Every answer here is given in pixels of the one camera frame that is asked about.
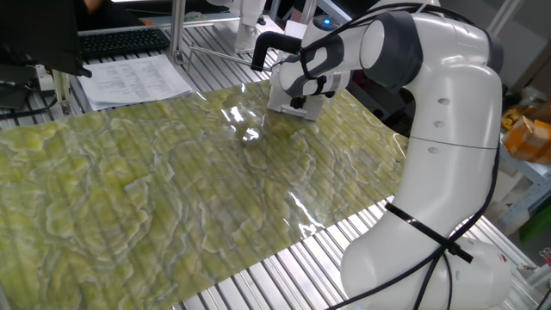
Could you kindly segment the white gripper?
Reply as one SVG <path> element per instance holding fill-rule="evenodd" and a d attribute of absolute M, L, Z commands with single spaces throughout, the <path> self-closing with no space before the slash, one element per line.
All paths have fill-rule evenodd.
<path fill-rule="evenodd" d="M 275 65 L 272 68 L 270 76 L 269 104 L 290 104 L 293 99 L 281 86 L 281 67 L 281 65 Z"/>

